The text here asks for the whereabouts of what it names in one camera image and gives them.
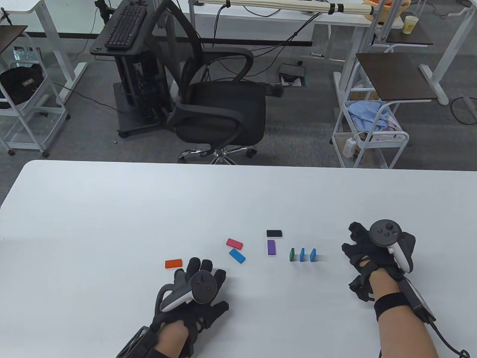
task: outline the keyboard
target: keyboard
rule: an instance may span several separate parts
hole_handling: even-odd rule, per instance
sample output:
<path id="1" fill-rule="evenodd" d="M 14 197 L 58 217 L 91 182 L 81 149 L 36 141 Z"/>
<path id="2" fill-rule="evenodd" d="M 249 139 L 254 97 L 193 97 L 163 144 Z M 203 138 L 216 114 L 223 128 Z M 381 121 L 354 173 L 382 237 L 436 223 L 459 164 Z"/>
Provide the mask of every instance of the keyboard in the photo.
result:
<path id="1" fill-rule="evenodd" d="M 146 16 L 143 6 L 126 6 L 121 11 L 121 16 L 114 24 L 104 46 L 112 50 L 128 50 L 141 28 L 141 23 Z"/>

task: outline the chair wheel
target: chair wheel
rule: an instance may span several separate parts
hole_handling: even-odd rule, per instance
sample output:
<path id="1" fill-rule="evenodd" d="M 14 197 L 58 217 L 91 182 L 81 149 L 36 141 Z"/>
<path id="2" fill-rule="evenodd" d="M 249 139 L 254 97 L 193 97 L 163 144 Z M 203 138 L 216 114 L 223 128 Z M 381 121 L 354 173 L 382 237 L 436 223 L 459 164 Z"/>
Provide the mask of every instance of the chair wheel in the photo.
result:
<path id="1" fill-rule="evenodd" d="M 245 152 L 245 155 L 247 156 L 247 158 L 252 158 L 256 153 L 257 153 L 256 149 L 247 149 L 247 151 Z"/>

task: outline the orange block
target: orange block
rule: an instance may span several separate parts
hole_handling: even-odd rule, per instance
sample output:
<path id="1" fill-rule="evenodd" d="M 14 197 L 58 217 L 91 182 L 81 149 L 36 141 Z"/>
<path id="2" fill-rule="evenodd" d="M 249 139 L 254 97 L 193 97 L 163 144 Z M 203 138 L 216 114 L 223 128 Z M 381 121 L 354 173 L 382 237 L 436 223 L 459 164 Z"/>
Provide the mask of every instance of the orange block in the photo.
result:
<path id="1" fill-rule="evenodd" d="M 166 268 L 175 268 L 175 267 L 182 267 L 182 260 L 167 260 L 166 261 Z"/>

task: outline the chair armrest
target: chair armrest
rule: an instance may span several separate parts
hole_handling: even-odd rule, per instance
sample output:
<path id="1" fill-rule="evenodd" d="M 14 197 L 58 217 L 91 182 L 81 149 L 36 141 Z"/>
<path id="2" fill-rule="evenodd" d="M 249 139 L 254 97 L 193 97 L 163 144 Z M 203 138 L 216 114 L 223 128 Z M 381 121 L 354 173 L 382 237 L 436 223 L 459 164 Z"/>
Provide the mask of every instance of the chair armrest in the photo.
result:
<path id="1" fill-rule="evenodd" d="M 234 111 L 231 109 L 217 108 L 217 107 L 207 107 L 201 105 L 185 105 L 183 103 L 176 103 L 176 106 L 167 119 L 166 126 L 168 128 L 173 128 L 180 124 L 181 121 L 190 117 L 216 117 L 223 119 L 230 119 L 235 122 L 234 132 L 225 138 L 217 148 L 223 148 L 229 145 L 234 139 L 236 139 L 239 134 L 245 129 L 245 117 L 241 112 Z"/>
<path id="2" fill-rule="evenodd" d="M 252 68 L 253 65 L 253 53 L 250 50 L 243 49 L 241 47 L 207 47 L 202 50 L 203 59 L 202 65 L 210 65 L 213 61 L 221 58 L 227 58 L 231 56 L 243 56 L 245 57 L 245 65 L 233 81 L 240 81 Z"/>

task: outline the gray carpet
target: gray carpet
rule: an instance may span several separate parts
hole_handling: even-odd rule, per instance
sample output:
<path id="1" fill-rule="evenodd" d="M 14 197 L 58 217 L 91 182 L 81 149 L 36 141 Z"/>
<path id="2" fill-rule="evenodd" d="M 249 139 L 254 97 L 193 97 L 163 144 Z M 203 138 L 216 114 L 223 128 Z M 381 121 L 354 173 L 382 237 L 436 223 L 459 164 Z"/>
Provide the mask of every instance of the gray carpet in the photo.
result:
<path id="1" fill-rule="evenodd" d="M 459 5 L 448 3 L 435 1 L 436 12 L 447 13 L 461 9 Z M 410 57 L 416 66 L 426 63 L 434 68 L 462 21 L 462 18 L 442 20 L 438 16 L 431 15 L 432 10 L 432 7 L 427 6 L 421 22 L 436 44 L 426 49 L 412 51 Z M 333 28 L 333 30 L 338 31 L 333 57 L 343 58 L 351 38 L 351 29 Z M 327 35 L 326 27 L 315 27 L 315 35 L 324 41 Z M 460 94 L 477 97 L 476 40 L 477 31 L 474 28 L 441 82 L 450 98 Z M 85 40 L 63 41 L 72 58 L 85 44 Z M 44 39 L 36 39 L 36 42 L 42 49 L 49 73 L 58 82 L 64 83 L 47 43 Z M 325 43 L 320 43 L 313 51 L 324 51 L 324 47 Z M 255 81 L 275 83 L 276 71 L 281 63 L 295 64 L 298 60 L 302 60 L 307 68 L 306 87 L 287 88 L 283 98 L 267 99 L 266 133 L 264 139 L 257 145 L 259 153 L 252 159 L 243 155 L 235 156 L 234 159 L 239 164 L 339 166 L 329 139 L 337 107 L 332 72 L 340 70 L 340 66 L 312 59 L 309 56 L 310 51 L 310 48 L 286 48 L 269 70 L 253 78 Z M 276 52 L 273 52 L 258 58 L 251 72 L 256 73 L 267 67 L 275 54 Z M 80 54 L 75 62 L 78 61 L 87 61 L 89 66 L 76 90 L 97 101 L 115 106 L 113 83 L 119 81 L 115 63 L 95 61 L 88 51 Z M 231 69 L 239 68 L 239 63 L 233 61 L 226 63 Z M 230 73 L 217 63 L 211 70 L 211 76 L 227 77 Z M 120 139 L 116 133 L 118 126 L 114 110 L 75 94 L 71 96 L 66 106 L 72 118 L 65 123 L 51 146 L 48 160 L 174 163 L 181 151 L 194 147 L 183 143 L 174 134 L 166 131 Z M 428 104 L 401 105 L 397 117 L 410 134 L 411 145 L 405 149 L 396 168 L 477 170 L 477 161 L 474 158 L 477 151 L 477 126 L 459 124 L 452 118 L 448 106 L 441 106 L 437 101 Z M 5 126 L 0 125 L 0 131 L 2 130 L 5 130 Z M 0 203 L 3 202 L 23 165 L 34 159 L 42 159 L 38 151 L 16 150 L 13 157 L 0 151 Z"/>

